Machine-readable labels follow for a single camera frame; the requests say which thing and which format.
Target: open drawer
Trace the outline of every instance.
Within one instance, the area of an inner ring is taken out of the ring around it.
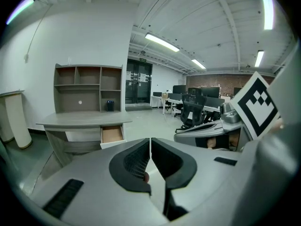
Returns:
[[[124,138],[123,126],[104,126],[101,127],[101,143],[102,149],[127,142]]]

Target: white ceiling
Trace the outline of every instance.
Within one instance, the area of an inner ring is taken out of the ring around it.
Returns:
[[[67,0],[39,1],[50,4]],[[295,44],[285,16],[276,6],[274,29],[263,29],[262,0],[122,1],[138,4],[129,57],[144,57],[150,63],[186,74],[253,71],[257,51],[261,49],[265,53],[258,70],[262,74],[272,74]],[[44,6],[35,3],[18,19]],[[180,51],[173,52],[145,39],[147,32],[165,38],[180,47]],[[146,52],[145,55],[140,54],[141,50]],[[193,58],[201,62],[206,71],[191,62]]]

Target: tube light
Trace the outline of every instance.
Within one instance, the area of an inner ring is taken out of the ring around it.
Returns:
[[[166,42],[166,41],[164,41],[164,40],[162,40],[162,39],[160,39],[160,38],[158,38],[158,37],[156,37],[156,36],[154,36],[154,35],[152,35],[150,33],[147,33],[145,35],[145,38],[148,39],[148,40],[154,41],[156,43],[159,43],[159,44],[161,44],[161,45],[163,45],[163,46],[171,49],[174,52],[178,52],[180,50],[176,46],[174,46],[174,45],[172,45],[172,44],[170,44],[170,43],[168,43],[168,42]]]
[[[274,6],[273,0],[263,0],[264,5],[264,29],[273,29]]]
[[[19,5],[15,8],[15,10],[11,13],[6,21],[6,24],[9,24],[19,13],[21,13],[25,8],[29,5],[33,4],[34,0],[23,0],[19,3]]]
[[[258,51],[257,59],[256,59],[256,62],[255,62],[255,67],[259,67],[260,62],[261,62],[262,57],[263,57],[263,53],[264,53],[263,50]]]
[[[202,69],[206,69],[206,67],[203,66],[198,60],[192,59],[192,62],[194,62],[195,64],[197,64],[198,66],[200,66]]]

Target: ceiling light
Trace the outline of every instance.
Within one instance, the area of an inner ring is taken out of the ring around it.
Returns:
[[[21,13],[25,8],[29,5],[33,4],[35,0],[23,0],[19,3],[19,5],[15,8],[15,10],[11,13],[6,24],[9,24],[19,13]]]
[[[257,59],[256,59],[256,63],[255,63],[255,67],[259,67],[260,65],[260,62],[262,60],[262,57],[263,57],[263,53],[264,51],[263,50],[259,50],[258,51],[258,55],[257,55]]]
[[[171,49],[174,52],[178,52],[180,50],[176,46],[174,46],[174,45],[172,45],[172,44],[170,44],[170,43],[168,43],[168,42],[166,42],[166,41],[164,41],[164,40],[162,40],[162,39],[160,39],[160,38],[158,38],[158,37],[156,37],[156,36],[154,36],[154,35],[152,35],[150,33],[147,33],[145,35],[145,38],[148,39],[148,40],[154,41],[156,43],[159,43],[159,44],[161,44],[161,45],[163,45],[163,46]]]
[[[202,69],[206,69],[206,67],[203,66],[198,60],[192,59],[192,62],[194,62],[195,64],[197,64],[198,66],[200,66]]]
[[[273,29],[274,6],[273,0],[263,0],[264,5],[264,29]]]

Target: double door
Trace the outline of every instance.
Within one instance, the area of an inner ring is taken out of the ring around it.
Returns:
[[[149,103],[152,64],[127,61],[126,104]]]

